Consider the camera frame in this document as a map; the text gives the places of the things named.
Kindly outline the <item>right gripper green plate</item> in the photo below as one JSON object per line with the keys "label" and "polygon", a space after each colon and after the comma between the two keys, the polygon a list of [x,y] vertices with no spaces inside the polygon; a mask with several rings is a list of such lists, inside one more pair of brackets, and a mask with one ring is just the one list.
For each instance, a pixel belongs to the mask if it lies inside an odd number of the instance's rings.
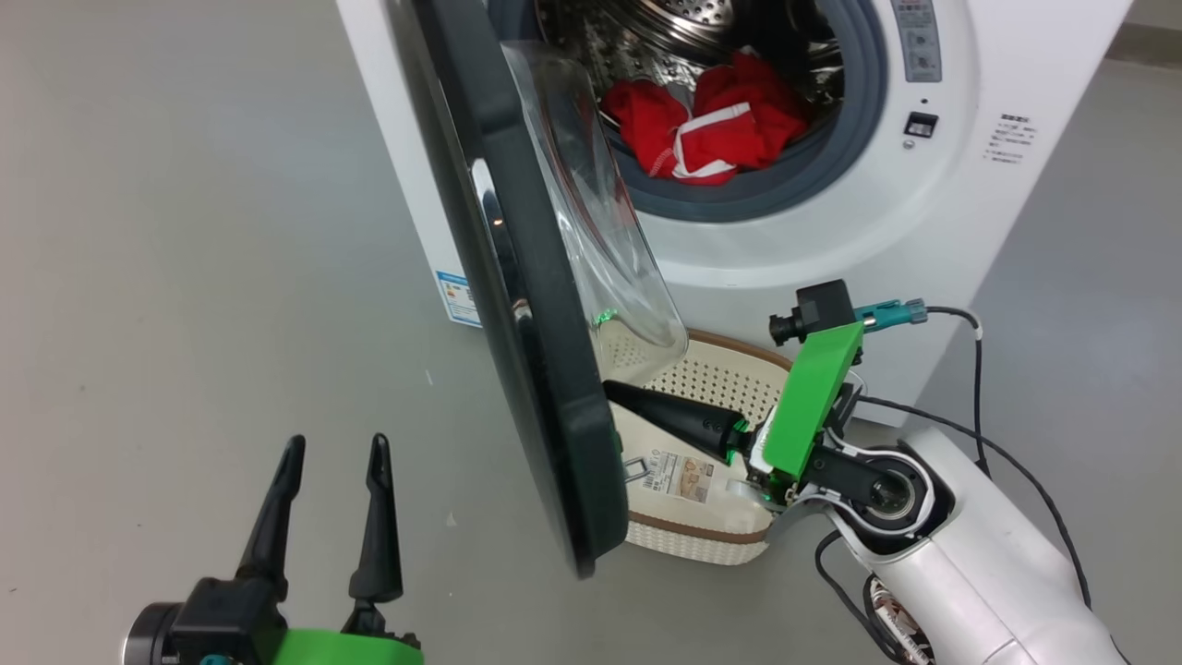
{"label": "right gripper green plate", "polygon": [[865,464],[823,445],[825,420],[862,348],[862,330],[864,324],[853,321],[810,332],[777,405],[752,429],[743,413],[721,405],[623,382],[603,382],[603,387],[615,405],[709,457],[727,465],[743,457],[751,501],[786,509],[808,487],[840,493],[865,475]]}

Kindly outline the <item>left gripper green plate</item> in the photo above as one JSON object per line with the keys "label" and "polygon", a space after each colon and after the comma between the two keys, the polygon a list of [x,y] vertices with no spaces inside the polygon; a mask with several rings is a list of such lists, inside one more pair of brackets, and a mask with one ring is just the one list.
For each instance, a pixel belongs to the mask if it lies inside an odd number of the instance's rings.
{"label": "left gripper green plate", "polygon": [[[282,448],[235,572],[238,578],[265,578],[279,600],[290,589],[284,563],[305,449],[307,439],[299,433]],[[256,635],[235,627],[196,627],[182,622],[186,605],[151,604],[126,632],[124,664],[423,664],[421,648],[387,635],[379,611],[404,593],[392,459],[384,433],[371,439],[366,490],[366,533],[349,582],[353,607],[342,633],[287,630],[284,622],[266,624]]]}

